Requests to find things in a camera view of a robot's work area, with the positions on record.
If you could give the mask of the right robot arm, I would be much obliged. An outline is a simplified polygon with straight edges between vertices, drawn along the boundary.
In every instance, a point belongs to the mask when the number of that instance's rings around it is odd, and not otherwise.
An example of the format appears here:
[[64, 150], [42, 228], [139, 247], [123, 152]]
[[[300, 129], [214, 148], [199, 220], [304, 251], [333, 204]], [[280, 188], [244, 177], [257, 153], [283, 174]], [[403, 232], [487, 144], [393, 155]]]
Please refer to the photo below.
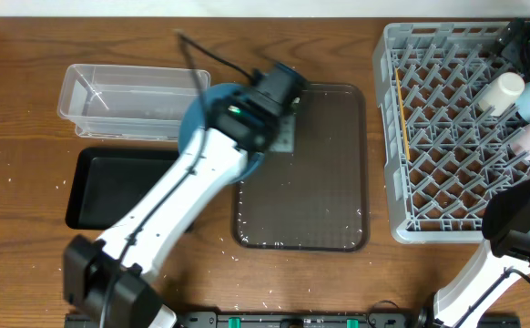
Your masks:
[[[530, 22], [515, 19], [494, 52], [530, 79]], [[518, 327], [516, 316], [486, 315], [514, 283], [530, 285], [530, 173], [491, 198], [483, 218], [483, 242], [460, 273], [419, 311], [415, 327]]]

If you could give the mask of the white green cup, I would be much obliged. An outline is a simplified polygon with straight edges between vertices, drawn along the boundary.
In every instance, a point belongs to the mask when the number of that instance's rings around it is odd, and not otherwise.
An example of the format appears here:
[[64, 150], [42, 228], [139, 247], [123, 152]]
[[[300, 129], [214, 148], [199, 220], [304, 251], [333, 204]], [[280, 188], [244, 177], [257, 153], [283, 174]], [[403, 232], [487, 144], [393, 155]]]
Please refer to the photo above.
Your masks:
[[488, 85], [477, 106], [482, 110], [492, 108], [491, 116], [500, 117], [516, 102], [524, 89], [525, 82], [518, 74], [505, 72]]

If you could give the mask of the dark blue plate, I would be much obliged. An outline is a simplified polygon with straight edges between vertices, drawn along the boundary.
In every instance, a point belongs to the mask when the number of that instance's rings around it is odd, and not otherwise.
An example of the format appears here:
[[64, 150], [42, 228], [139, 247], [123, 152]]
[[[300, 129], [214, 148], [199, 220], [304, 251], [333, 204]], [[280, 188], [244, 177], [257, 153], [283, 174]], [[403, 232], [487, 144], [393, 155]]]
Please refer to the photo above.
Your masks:
[[[205, 100], [211, 104], [214, 100], [231, 96], [234, 91], [241, 91], [242, 85], [236, 83], [222, 83], [212, 87], [208, 87], [203, 91]], [[183, 119], [180, 122], [178, 132], [178, 153], [184, 154], [186, 147], [191, 141], [193, 134], [197, 128], [204, 126], [204, 115], [202, 112], [202, 106], [200, 100], [197, 97], [187, 109]], [[240, 173], [240, 175], [232, 181], [232, 183], [240, 182], [250, 176], [263, 162], [265, 155], [263, 153], [257, 153], [250, 155], [248, 159], [247, 167]]]

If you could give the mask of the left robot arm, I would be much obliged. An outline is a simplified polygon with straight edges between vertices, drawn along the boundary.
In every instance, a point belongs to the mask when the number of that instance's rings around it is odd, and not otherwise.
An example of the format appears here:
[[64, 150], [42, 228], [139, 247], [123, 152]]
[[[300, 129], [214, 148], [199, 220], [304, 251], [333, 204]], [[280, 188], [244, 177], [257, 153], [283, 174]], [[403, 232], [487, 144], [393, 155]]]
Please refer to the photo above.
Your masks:
[[150, 191], [95, 240], [78, 234], [63, 252], [63, 298], [101, 327], [174, 327], [153, 289], [171, 250], [207, 204], [249, 175], [278, 139], [308, 81], [280, 62], [249, 84], [199, 88], [199, 113], [178, 159]]

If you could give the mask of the wooden chopstick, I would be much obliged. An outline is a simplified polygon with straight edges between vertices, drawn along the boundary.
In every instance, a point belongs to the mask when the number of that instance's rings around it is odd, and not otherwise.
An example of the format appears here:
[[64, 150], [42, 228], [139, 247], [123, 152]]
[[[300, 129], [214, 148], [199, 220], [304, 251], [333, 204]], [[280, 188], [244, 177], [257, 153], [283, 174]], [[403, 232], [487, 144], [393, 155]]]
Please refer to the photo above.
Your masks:
[[403, 89], [402, 89], [402, 84], [401, 84], [401, 79], [400, 79], [399, 68], [394, 69], [394, 75], [395, 75], [395, 81], [396, 81], [396, 87], [397, 87], [398, 105], [399, 105], [401, 126], [402, 126], [402, 132], [403, 132], [404, 153], [405, 153], [406, 159], [410, 160], [411, 159], [410, 144], [409, 144], [409, 139], [408, 139], [406, 118], [404, 115], [404, 104], [403, 104], [403, 93], [402, 93]]

